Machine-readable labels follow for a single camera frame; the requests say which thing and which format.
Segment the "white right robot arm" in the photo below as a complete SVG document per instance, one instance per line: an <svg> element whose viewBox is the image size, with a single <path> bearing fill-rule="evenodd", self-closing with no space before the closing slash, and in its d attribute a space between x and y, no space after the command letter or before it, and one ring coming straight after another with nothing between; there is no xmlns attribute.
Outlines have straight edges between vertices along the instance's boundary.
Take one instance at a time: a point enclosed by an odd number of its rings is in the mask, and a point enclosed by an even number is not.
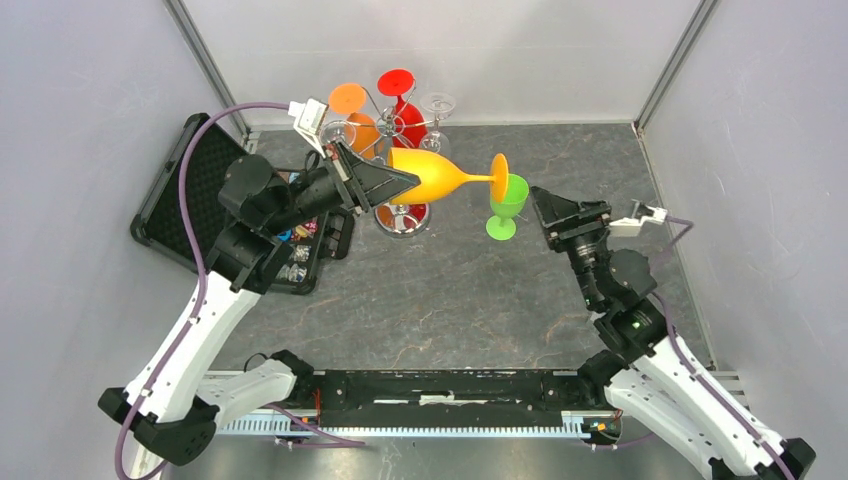
<svg viewBox="0 0 848 480"><path fill-rule="evenodd" d="M548 247L568 256L606 347L578 371L580 400L634 417L705 479L804 478L814 449L758 420L698 361L655 292L652 260L608 246L648 224L671 222L689 232L693 223L642 202L614 220L605 201L569 200L538 186L530 197Z"/></svg>

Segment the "green plastic wine glass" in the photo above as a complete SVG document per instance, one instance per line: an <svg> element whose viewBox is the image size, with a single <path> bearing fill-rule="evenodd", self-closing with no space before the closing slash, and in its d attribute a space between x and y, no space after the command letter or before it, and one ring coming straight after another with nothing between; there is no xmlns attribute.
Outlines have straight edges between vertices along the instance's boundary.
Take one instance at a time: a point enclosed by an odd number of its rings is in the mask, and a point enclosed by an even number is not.
<svg viewBox="0 0 848 480"><path fill-rule="evenodd" d="M522 212L529 196L529 184L517 174L510 174L506 194L500 202L490 199L493 215L487 220L486 233L494 240L511 239L517 226L515 218Z"/></svg>

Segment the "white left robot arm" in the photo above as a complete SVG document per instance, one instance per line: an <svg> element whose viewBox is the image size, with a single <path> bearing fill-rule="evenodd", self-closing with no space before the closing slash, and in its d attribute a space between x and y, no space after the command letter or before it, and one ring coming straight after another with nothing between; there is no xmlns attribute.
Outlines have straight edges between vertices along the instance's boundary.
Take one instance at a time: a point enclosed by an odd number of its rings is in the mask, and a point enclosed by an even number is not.
<svg viewBox="0 0 848 480"><path fill-rule="evenodd" d="M216 431L269 404L306 405L314 381L290 353L215 387L203 378L226 339L269 290L292 254L285 230L335 209L361 213L414 189L412 173L327 144L318 164L289 182L266 158L246 155L227 169L219 202L230 214L198 265L198 284L162 345L127 386L98 405L142 447L176 466L195 460Z"/></svg>

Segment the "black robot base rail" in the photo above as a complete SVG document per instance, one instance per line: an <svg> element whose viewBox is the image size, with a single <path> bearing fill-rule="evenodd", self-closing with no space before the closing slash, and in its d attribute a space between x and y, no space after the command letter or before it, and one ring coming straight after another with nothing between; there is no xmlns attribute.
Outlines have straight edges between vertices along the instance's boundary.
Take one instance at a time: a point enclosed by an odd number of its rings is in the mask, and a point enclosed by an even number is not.
<svg viewBox="0 0 848 480"><path fill-rule="evenodd" d="M289 350L271 354L296 383L281 401L326 430L406 436L483 435L571 429L602 443L621 430L621 410L603 397L596 366L551 369L324 370Z"/></svg>

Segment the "yellow plastic wine glass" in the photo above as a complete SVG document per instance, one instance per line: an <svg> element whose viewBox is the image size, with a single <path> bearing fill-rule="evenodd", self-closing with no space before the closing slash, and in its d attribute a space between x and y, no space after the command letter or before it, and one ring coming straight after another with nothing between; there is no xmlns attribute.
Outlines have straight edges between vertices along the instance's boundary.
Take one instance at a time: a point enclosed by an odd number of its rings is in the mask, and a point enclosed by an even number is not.
<svg viewBox="0 0 848 480"><path fill-rule="evenodd" d="M394 205L435 202L472 182L487 183L496 201L503 201L508 189L509 164L502 153L493 158L489 174L466 173L446 157L422 149L392 147L387 162L389 167L414 174L420 181L418 186L389 200Z"/></svg>

